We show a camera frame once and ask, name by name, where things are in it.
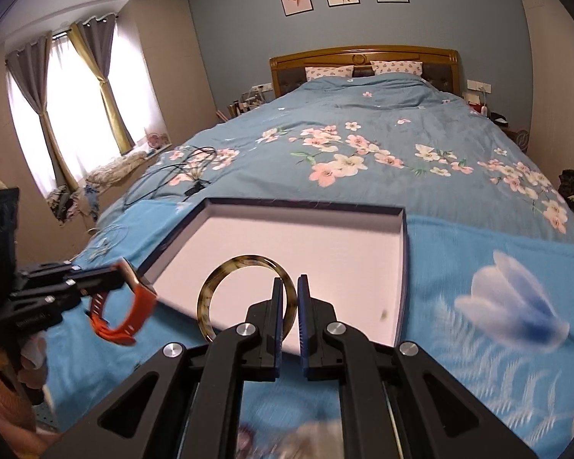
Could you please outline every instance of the white sheer curtain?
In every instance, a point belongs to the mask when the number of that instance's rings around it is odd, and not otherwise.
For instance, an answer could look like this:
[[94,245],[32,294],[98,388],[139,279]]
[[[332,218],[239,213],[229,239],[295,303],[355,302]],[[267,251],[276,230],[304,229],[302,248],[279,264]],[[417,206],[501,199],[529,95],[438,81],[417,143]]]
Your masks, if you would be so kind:
[[111,70],[108,79],[117,106],[134,143],[144,142],[147,133],[166,133],[138,36],[127,26],[115,26]]
[[77,181],[120,156],[98,80],[66,36],[51,46],[47,111],[62,156]]
[[7,73],[8,102],[11,107],[15,131],[21,149],[40,193],[46,197],[55,188],[55,173],[44,142],[43,130],[38,115],[23,94],[10,73]]

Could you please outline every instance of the cushion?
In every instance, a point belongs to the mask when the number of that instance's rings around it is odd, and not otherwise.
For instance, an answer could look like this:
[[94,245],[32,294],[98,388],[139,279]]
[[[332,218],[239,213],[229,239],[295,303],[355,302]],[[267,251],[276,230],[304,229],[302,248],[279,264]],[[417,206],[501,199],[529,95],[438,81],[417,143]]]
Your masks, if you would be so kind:
[[420,76],[423,74],[422,62],[410,62],[407,60],[395,60],[393,62],[383,62],[380,60],[371,60],[372,70],[376,76],[388,72],[407,72]]
[[352,78],[353,77],[352,65],[345,65],[344,67],[306,67],[306,80],[325,78],[328,76],[335,76],[337,78]]

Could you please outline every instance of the blue comforter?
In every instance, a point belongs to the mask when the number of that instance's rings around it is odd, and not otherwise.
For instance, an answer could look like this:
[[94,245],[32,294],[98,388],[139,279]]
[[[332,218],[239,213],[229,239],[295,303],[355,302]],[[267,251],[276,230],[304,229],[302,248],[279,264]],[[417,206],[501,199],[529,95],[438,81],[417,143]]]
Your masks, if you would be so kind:
[[[175,166],[185,159],[186,168]],[[207,187],[185,196],[202,168]],[[78,263],[126,256],[140,264],[206,196],[405,207],[402,338],[420,343],[542,458],[565,448],[574,428],[574,217],[537,167],[462,99],[400,73],[306,83],[163,154],[104,213],[102,227],[118,226]],[[98,256],[102,240],[115,246]],[[107,318],[123,317],[129,302],[115,293]],[[112,346],[82,311],[48,334],[49,388],[64,427],[163,343],[201,342],[187,318],[159,308],[134,348]],[[245,388],[241,421],[257,444],[339,415],[335,389],[311,390],[292,363],[272,391]]]

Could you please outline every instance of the orange watch strap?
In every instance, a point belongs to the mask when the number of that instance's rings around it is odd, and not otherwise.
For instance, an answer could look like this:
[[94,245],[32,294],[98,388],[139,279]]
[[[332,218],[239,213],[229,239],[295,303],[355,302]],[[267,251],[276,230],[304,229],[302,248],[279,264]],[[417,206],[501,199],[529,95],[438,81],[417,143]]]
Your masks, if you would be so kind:
[[124,272],[126,283],[134,293],[134,302],[130,312],[117,328],[110,329],[107,321],[102,317],[104,303],[109,293],[99,293],[92,296],[89,319],[93,331],[101,339],[117,345],[134,345],[136,343],[134,335],[138,333],[144,322],[152,314],[157,302],[157,294],[150,285],[145,284],[145,282],[140,281],[136,277],[132,266],[125,259],[122,259],[117,266]]

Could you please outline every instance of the bangle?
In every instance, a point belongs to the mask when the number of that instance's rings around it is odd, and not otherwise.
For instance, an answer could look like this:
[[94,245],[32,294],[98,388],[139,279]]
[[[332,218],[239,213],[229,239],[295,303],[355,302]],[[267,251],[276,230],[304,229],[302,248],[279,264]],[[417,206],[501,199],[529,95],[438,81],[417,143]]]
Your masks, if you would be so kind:
[[101,339],[116,343],[117,345],[134,345],[136,343],[134,335],[138,333],[144,322],[153,312],[157,301],[157,294],[144,277],[139,277],[136,274],[135,269],[126,259],[121,259],[114,267],[121,270],[126,284],[134,293],[132,309],[130,309],[126,319],[114,330],[111,330],[106,320],[102,318],[104,303],[110,292],[97,293],[92,296],[89,319],[93,331]]
[[285,285],[285,295],[287,297],[287,307],[285,309],[285,316],[283,317],[283,340],[289,334],[289,331],[291,331],[297,312],[297,294],[295,293],[295,287],[287,271],[274,262],[274,260],[268,259],[267,257],[262,257],[261,255],[239,255],[222,263],[222,265],[210,273],[197,297],[197,325],[208,342],[212,342],[215,339],[215,332],[210,324],[210,300],[215,290],[219,286],[219,283],[230,273],[236,269],[249,267],[251,265],[260,265],[272,269],[283,281]]

